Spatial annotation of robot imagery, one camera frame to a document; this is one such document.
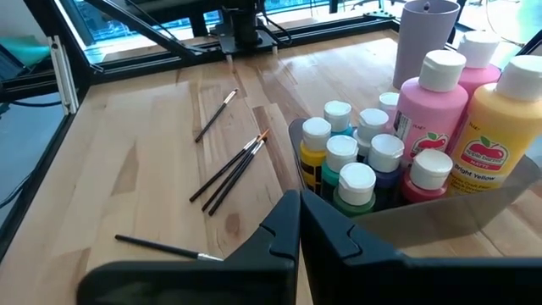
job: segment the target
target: white bottle cap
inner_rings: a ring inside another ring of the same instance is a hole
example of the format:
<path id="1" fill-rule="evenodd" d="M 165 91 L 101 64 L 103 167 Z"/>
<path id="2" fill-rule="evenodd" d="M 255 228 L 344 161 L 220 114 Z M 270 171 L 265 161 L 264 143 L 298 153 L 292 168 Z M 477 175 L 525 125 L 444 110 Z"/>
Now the white bottle cap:
<path id="1" fill-rule="evenodd" d="M 521 55 L 510 59 L 495 88 L 505 97 L 536 102 L 542 98 L 542 56 Z"/>
<path id="2" fill-rule="evenodd" d="M 324 105 L 324 119 L 331 124 L 331 131 L 341 132 L 350 124 L 350 112 L 352 106 L 349 103 L 331 101 Z"/>
<path id="3" fill-rule="evenodd" d="M 357 136 L 367 143 L 371 143 L 374 136 L 384 132 L 384 127 L 388 123 L 387 113 L 376 108 L 367 108 L 359 113 L 359 125 L 357 126 Z"/>
<path id="4" fill-rule="evenodd" d="M 339 172 L 339 197 L 350 205 L 369 203 L 375 182 L 376 175 L 366 164 L 347 164 Z"/>
<path id="5" fill-rule="evenodd" d="M 331 124 L 322 118 L 310 118 L 303 123 L 303 144 L 309 151 L 321 152 L 331 135 Z"/>
<path id="6" fill-rule="evenodd" d="M 369 155 L 369 148 L 371 148 L 371 142 L 365 141 L 357 135 L 357 130 L 354 131 L 352 137 L 356 139 L 357 142 L 357 154 L 363 157 Z"/>
<path id="7" fill-rule="evenodd" d="M 435 50 L 423 59 L 418 83 L 432 92 L 452 91 L 459 81 L 467 60 L 457 52 Z"/>
<path id="8" fill-rule="evenodd" d="M 381 173 L 391 173 L 401 164 L 405 144 L 396 136 L 382 134 L 371 140 L 368 164 Z"/>
<path id="9" fill-rule="evenodd" d="M 485 68 L 493 57 L 501 39 L 494 33 L 471 30 L 463 35 L 457 52 L 467 59 L 467 68 Z"/>
<path id="10" fill-rule="evenodd" d="M 414 157 L 410 179 L 421 189 L 438 190 L 445 184 L 452 166 L 453 162 L 447 154 L 436 149 L 424 149 Z"/>
<path id="11" fill-rule="evenodd" d="M 399 100 L 399 93 L 384 92 L 379 97 L 379 108 L 384 111 L 397 110 L 397 101 Z"/>
<path id="12" fill-rule="evenodd" d="M 357 142 L 351 136 L 331 137 L 326 149 L 325 162 L 335 173 L 339 173 L 343 166 L 356 162 Z"/>

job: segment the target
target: purple cup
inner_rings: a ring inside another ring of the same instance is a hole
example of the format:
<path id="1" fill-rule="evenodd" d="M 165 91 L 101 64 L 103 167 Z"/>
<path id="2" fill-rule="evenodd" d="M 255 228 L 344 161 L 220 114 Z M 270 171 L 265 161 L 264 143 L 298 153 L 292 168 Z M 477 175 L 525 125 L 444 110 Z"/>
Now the purple cup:
<path id="1" fill-rule="evenodd" d="M 429 3 L 429 11 L 424 6 Z M 419 76 L 429 51 L 444 48 L 456 23 L 459 4 L 446 0 L 414 0 L 405 3 L 399 29 L 393 87 Z"/>

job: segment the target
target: red paint bottle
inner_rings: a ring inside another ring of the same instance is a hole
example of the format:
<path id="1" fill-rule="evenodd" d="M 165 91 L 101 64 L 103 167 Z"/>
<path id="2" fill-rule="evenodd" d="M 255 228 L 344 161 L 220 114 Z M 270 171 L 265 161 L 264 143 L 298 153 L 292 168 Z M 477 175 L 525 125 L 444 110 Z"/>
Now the red paint bottle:
<path id="1" fill-rule="evenodd" d="M 443 197 L 446 179 L 453 163 L 447 154 L 436 149 L 424 149 L 414 157 L 412 167 L 401 181 L 403 204 L 426 202 Z"/>

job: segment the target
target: wooden table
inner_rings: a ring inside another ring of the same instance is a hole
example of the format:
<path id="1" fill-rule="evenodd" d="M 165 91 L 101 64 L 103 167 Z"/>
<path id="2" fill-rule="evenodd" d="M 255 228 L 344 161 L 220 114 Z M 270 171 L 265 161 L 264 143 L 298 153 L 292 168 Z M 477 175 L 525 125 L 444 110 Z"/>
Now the wooden table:
<path id="1" fill-rule="evenodd" d="M 322 115 L 329 100 L 356 113 L 392 90 L 396 35 L 374 32 L 122 80 L 89 91 L 0 264 L 0 304 L 74 304 L 84 274 L 106 262 L 177 260 L 116 242 L 138 236 L 227 257 L 283 191 L 298 188 L 288 123 Z M 195 134 L 241 89 L 201 143 Z M 259 130 L 265 149 L 212 218 L 188 197 Z M 472 236 L 409 247 L 414 256 L 542 255 L 542 186 Z M 300 265 L 298 303 L 311 303 Z"/>

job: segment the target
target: yellow paint bottle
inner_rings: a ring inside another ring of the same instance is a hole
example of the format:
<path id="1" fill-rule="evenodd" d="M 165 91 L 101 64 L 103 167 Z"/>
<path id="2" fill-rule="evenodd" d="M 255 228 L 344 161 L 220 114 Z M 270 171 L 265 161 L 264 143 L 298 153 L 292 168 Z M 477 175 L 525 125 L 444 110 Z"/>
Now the yellow paint bottle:
<path id="1" fill-rule="evenodd" d="M 301 172 L 307 187 L 320 194 L 322 187 L 322 163 L 325 146 L 331 134 L 331 124 L 322 118 L 310 118 L 303 123 L 301 141 Z"/>
<path id="2" fill-rule="evenodd" d="M 458 128 L 448 194 L 501 186 L 542 132 L 542 57 L 512 58 L 497 83 L 474 92 Z"/>

